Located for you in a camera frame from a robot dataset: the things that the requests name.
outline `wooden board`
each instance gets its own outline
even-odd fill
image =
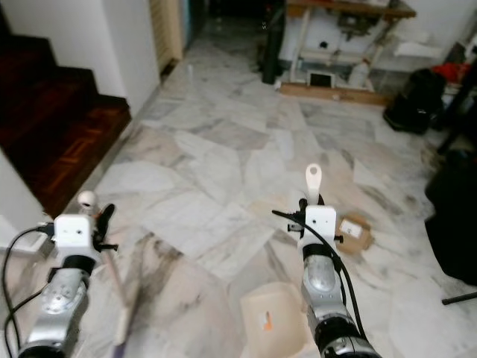
[[[280,87],[280,92],[283,95],[296,95],[300,97],[329,99],[330,101],[349,103],[373,104],[377,106],[387,106],[392,100],[391,97],[365,90],[309,87],[305,84],[284,83]]]
[[[387,19],[410,19],[417,13],[405,2],[401,1],[396,7],[380,7],[366,4],[355,4],[341,1],[324,0],[288,0],[287,14],[292,17],[301,17],[306,7],[322,7],[325,9],[345,11],[347,13],[363,13],[368,15],[382,15]]]

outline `marble floor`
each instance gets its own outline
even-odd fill
[[[240,298],[265,283],[300,285],[296,242],[271,210],[297,209],[313,162],[326,203],[372,224],[375,244],[344,262],[376,350],[477,357],[477,301],[440,304],[472,288],[440,270],[423,224],[432,173],[421,153],[442,134],[394,133],[379,107],[280,95],[250,71],[256,36],[211,24],[96,188],[117,206],[110,241],[122,274],[143,272],[126,357],[247,356]],[[96,270],[77,357],[111,354],[111,283]]]

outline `dark wood stairs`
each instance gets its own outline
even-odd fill
[[[64,210],[130,120],[91,70],[58,66],[48,40],[11,35],[0,14],[0,146],[47,214]]]

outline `cardboard piece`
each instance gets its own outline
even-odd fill
[[[367,250],[374,242],[371,236],[371,226],[364,216],[358,213],[348,213],[338,221],[336,234],[342,235],[343,243],[337,242],[336,247],[345,254],[358,254]]]

